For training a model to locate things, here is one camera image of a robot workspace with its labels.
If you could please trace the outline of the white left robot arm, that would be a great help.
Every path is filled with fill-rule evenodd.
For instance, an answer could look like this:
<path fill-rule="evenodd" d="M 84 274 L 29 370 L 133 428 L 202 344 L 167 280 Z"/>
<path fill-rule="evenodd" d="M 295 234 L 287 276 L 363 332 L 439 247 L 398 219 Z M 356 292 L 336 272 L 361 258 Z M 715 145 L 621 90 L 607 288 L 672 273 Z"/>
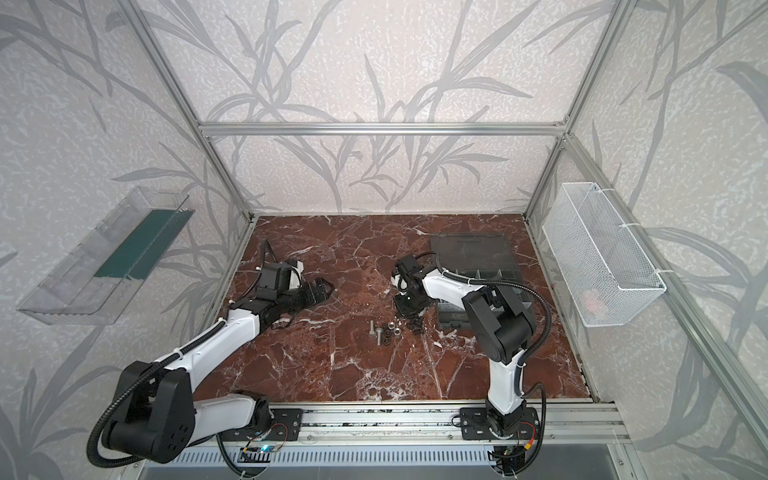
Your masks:
<path fill-rule="evenodd" d="M 243 392 L 197 400 L 194 394 L 241 346 L 282 317 L 329 300 L 334 290 L 322 277 L 305 279 L 300 261 L 264 265 L 252 288 L 211 327 L 171 353 L 153 362 L 135 361 L 121 372 L 112 403 L 87 440 L 88 461 L 105 469 L 140 460 L 165 464 L 226 431 L 269 433 L 273 415 L 265 396 Z"/>

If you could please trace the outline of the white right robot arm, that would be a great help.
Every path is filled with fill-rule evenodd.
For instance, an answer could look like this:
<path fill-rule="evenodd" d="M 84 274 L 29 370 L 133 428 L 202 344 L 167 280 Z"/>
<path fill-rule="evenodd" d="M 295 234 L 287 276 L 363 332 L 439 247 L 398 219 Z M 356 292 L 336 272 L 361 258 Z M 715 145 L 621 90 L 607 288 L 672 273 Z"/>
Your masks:
<path fill-rule="evenodd" d="M 512 436 L 527 409 L 523 390 L 528 359 L 543 346 L 552 327 L 549 303 L 527 285 L 505 278 L 470 278 L 440 265 L 435 252 L 406 255 L 395 263 L 392 284 L 399 316 L 420 319 L 434 301 L 465 312 L 477 344 L 490 365 L 486 398 L 489 429 Z"/>

